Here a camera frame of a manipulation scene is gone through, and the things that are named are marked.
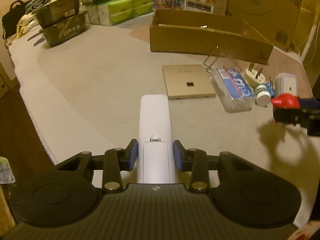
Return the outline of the black bag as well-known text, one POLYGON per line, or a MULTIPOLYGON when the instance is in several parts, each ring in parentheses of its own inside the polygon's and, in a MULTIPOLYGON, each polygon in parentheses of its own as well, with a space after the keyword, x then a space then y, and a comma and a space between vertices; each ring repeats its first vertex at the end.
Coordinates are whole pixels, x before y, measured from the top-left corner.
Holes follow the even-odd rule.
POLYGON ((31 0, 28 0, 26 2, 16 0, 14 3, 11 4, 9 12, 7 12, 2 17, 4 40, 17 33, 17 24, 19 20, 22 18, 22 16, 25 14, 26 6, 29 2, 31 2, 31 0))

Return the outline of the shallow cardboard tray box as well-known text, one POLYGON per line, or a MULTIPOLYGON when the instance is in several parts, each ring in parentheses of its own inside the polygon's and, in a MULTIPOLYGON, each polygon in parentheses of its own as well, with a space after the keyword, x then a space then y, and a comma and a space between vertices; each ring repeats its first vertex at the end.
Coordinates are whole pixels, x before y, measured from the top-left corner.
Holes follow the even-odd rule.
POLYGON ((152 52, 219 55, 267 64, 273 45, 244 20, 204 12, 156 10, 152 52))

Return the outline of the clear box blue label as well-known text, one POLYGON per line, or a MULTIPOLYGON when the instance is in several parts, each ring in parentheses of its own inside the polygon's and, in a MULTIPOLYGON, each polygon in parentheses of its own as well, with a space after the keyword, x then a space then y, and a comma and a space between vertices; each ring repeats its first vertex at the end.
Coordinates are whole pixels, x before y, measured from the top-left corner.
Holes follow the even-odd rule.
POLYGON ((215 68, 212 84, 227 113, 250 111, 255 97, 242 75, 234 68, 215 68))

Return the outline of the white three-pin plug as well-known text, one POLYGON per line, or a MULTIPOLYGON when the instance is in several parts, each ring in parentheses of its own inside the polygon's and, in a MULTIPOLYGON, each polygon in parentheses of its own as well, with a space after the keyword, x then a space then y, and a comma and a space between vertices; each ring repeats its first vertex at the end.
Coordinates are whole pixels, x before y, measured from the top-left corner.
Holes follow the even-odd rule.
POLYGON ((255 69, 255 63, 251 62, 244 72, 244 80, 252 87, 263 85, 266 81, 265 75, 262 73, 263 68, 255 69))

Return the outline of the lower dark plastic bin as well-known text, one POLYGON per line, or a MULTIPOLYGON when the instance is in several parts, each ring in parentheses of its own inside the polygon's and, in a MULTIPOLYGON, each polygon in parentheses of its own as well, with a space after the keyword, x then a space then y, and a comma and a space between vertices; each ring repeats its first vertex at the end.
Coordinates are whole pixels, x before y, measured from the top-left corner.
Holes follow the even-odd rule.
POLYGON ((40 34, 50 47, 60 45, 86 31, 86 14, 87 11, 81 11, 51 27, 40 29, 40 34))

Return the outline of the dark plastic bin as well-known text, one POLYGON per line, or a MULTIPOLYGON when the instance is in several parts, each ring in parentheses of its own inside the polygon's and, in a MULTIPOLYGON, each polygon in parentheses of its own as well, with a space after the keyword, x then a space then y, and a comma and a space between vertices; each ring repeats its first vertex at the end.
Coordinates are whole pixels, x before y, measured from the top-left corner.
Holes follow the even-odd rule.
POLYGON ((40 34, 50 47, 60 45, 86 31, 86 14, 87 11, 81 11, 51 27, 40 29, 40 34))
POLYGON ((79 12, 79 0, 58 0, 33 12, 42 29, 49 28, 79 12))

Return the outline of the red toy piece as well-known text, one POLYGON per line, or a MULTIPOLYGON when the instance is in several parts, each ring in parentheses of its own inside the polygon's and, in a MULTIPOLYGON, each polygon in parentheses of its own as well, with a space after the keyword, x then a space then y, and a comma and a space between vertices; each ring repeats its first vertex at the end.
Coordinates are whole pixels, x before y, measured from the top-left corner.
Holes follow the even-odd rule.
POLYGON ((300 103, 292 94, 281 94, 271 99, 273 108, 276 109, 300 109, 300 103))

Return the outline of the upper dark plastic bin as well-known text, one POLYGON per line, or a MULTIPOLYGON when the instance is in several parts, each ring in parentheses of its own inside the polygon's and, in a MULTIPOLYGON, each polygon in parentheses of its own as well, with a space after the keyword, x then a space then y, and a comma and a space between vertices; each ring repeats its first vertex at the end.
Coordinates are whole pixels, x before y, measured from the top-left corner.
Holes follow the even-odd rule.
POLYGON ((33 12, 42 29, 49 28, 79 12, 79 0, 58 0, 33 12))

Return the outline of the folded towels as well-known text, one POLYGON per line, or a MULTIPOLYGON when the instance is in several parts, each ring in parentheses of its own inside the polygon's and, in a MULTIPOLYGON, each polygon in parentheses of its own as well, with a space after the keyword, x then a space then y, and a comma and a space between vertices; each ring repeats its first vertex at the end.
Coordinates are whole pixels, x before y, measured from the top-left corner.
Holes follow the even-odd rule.
POLYGON ((46 5, 48 5, 52 0, 32 0, 31 2, 28 2, 25 7, 25 14, 32 13, 46 5))

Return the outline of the flat gold box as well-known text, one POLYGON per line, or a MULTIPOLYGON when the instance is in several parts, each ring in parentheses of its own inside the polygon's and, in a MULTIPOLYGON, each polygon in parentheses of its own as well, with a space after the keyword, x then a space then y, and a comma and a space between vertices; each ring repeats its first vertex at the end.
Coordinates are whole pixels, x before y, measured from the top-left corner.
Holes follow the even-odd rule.
POLYGON ((216 91, 201 64, 162 66, 169 100, 214 98, 216 91))

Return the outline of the large cardboard box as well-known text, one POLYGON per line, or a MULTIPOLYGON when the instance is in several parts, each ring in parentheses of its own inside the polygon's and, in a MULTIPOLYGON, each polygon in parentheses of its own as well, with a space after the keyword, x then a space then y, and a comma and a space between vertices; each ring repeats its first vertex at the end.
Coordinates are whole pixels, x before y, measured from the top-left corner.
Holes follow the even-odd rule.
POLYGON ((253 26, 274 46, 288 51, 302 0, 228 0, 226 14, 253 26))

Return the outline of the green tissue pack bundle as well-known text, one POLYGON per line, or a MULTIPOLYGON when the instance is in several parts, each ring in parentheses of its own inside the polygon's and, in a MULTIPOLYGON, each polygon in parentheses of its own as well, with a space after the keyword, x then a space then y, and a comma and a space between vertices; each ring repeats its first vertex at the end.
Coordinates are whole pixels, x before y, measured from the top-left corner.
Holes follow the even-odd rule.
POLYGON ((90 24, 113 26, 153 12, 153 0, 110 0, 87 5, 90 24))

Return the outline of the small blue object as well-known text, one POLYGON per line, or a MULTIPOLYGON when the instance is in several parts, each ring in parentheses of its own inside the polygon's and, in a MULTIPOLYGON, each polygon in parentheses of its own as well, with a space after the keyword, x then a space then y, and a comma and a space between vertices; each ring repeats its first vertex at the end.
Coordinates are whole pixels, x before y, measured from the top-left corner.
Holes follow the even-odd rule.
POLYGON ((267 91, 269 92, 271 98, 274 98, 274 91, 273 91, 272 85, 269 82, 265 82, 264 85, 266 86, 267 91))

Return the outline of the green white tape roll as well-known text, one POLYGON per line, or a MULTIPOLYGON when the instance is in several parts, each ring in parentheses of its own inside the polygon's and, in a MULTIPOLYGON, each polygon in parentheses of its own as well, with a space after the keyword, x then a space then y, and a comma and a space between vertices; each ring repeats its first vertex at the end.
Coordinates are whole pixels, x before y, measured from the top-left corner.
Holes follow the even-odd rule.
POLYGON ((258 106, 266 107, 271 100, 271 95, 267 87, 263 84, 258 85, 254 89, 255 102, 258 106))

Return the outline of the wooden cabinet door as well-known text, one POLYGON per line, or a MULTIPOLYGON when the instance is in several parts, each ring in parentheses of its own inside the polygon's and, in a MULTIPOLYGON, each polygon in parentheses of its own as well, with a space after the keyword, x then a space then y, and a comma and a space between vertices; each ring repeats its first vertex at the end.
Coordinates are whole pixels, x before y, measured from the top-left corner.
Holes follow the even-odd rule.
POLYGON ((16 76, 11 78, 7 72, 5 71, 4 67, 1 64, 1 91, 0 91, 0 98, 3 98, 5 94, 15 86, 19 84, 18 79, 16 76))

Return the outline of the white square night light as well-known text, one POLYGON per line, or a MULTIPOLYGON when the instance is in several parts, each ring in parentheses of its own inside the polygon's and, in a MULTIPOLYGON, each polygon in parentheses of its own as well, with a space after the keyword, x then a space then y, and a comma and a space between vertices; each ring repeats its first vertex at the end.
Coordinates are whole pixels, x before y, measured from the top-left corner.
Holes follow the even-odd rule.
POLYGON ((275 78, 274 95, 281 94, 298 95, 298 81, 295 75, 289 73, 280 73, 275 78))

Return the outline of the white remote control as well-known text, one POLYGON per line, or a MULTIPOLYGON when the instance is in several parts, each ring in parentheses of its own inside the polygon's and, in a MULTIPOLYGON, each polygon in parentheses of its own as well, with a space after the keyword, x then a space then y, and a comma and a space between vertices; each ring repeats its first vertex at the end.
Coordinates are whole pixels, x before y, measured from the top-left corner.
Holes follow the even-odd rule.
POLYGON ((137 182, 176 183, 169 100, 163 94, 141 97, 137 182))

